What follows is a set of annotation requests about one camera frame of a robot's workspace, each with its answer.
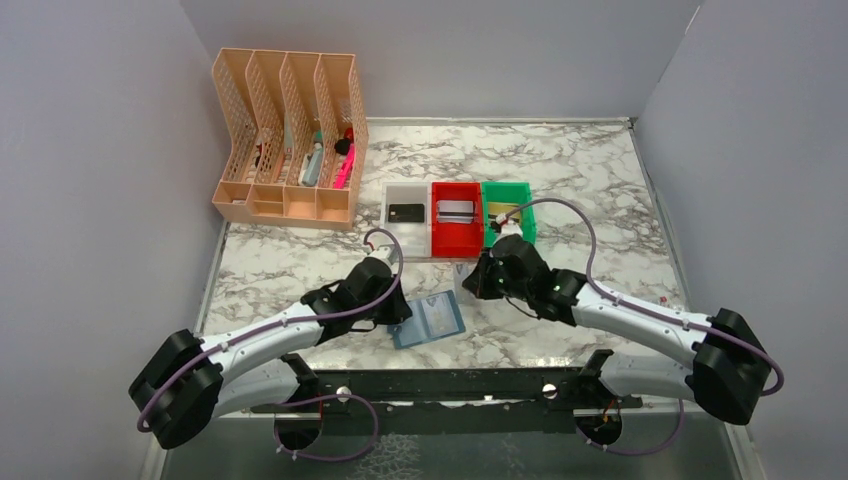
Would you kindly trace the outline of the green plastic bin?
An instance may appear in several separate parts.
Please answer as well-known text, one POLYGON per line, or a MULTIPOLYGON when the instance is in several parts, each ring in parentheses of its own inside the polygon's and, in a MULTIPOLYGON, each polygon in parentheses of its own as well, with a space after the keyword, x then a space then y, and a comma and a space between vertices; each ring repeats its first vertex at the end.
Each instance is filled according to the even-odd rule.
MULTIPOLYGON (((532 191, 530 185, 526 182, 488 181, 481 183, 481 194, 484 215, 483 246, 489 248, 494 244, 498 233, 492 229, 492 223, 494 221, 490 221, 488 218, 487 204, 489 202, 502 202, 516 204, 516 207, 518 207, 532 200, 532 191)), ((523 238, 534 244, 537 236, 537 227, 533 208, 527 207, 512 215, 511 218, 521 225, 523 238)))

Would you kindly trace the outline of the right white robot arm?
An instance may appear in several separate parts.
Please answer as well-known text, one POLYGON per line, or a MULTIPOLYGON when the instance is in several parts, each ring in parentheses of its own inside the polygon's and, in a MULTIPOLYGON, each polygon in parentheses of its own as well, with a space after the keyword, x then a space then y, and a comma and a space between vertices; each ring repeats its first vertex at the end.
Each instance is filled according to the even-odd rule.
POLYGON ((584 273, 549 267, 518 234, 483 249, 462 286, 477 299, 520 300, 536 318, 605 331, 656 351, 654 357, 612 353, 602 361, 598 380, 618 396, 687 400, 721 421, 746 425, 775 370, 741 314, 651 305, 584 273))

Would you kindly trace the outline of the peach plastic file organizer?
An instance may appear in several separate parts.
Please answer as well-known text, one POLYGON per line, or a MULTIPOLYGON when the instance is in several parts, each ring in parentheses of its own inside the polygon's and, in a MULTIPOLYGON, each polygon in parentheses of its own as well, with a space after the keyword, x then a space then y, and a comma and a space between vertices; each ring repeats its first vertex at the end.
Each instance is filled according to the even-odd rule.
POLYGON ((213 205, 230 223, 350 230, 355 223, 369 130, 357 57, 223 48, 213 67, 231 151, 213 205), (321 131, 324 159, 315 187, 298 184, 304 156, 321 131), (344 189, 333 183, 353 140, 356 160, 344 189))

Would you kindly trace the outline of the blue leather card holder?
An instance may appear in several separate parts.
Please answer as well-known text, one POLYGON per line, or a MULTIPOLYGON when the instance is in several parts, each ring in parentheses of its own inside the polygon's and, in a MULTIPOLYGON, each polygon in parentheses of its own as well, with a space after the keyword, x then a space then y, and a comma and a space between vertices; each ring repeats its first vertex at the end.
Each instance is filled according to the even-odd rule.
POLYGON ((466 331, 452 290, 411 300, 407 305, 412 316, 400 324, 387 327, 397 350, 435 342, 466 331))

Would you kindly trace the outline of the red plastic bin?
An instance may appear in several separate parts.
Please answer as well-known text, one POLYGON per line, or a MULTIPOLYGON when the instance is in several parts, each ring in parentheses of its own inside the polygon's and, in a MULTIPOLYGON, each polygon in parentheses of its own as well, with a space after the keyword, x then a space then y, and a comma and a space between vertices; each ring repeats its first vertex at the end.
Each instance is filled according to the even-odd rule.
POLYGON ((433 182, 431 184, 431 255, 443 258, 476 258, 484 237, 481 184, 477 182, 433 182), (438 200, 475 202, 476 218, 471 224, 438 223, 438 200))

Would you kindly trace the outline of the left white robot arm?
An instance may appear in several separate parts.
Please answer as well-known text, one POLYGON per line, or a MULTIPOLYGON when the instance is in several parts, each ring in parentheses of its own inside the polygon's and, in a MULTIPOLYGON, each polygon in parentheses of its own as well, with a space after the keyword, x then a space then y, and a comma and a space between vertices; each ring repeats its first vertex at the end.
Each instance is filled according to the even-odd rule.
POLYGON ((128 389, 139 410, 137 430, 173 449, 250 401, 289 398, 299 382, 284 355, 347 335, 359 321, 392 325, 410 317, 403 267, 399 255, 372 252, 346 278, 255 325, 207 337, 187 329, 169 335, 128 389))

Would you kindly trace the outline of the white plastic bin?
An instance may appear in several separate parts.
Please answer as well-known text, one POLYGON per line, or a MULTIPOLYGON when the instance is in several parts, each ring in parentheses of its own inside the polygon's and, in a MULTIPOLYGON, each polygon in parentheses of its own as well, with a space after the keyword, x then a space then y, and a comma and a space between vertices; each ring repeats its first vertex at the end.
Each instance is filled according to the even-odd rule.
POLYGON ((407 258, 431 256, 431 186, 429 182, 384 182, 382 184, 379 226, 399 241, 407 258), (391 221, 390 212, 398 205, 420 205, 421 214, 412 220, 391 221))

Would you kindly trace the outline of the white striped card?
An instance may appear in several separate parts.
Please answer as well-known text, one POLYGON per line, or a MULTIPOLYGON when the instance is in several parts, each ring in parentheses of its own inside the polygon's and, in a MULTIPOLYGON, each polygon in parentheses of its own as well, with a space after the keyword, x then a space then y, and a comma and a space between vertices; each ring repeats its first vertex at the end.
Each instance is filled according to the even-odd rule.
POLYGON ((476 218, 475 202, 470 200, 438 200, 436 202, 438 223, 471 224, 476 218))

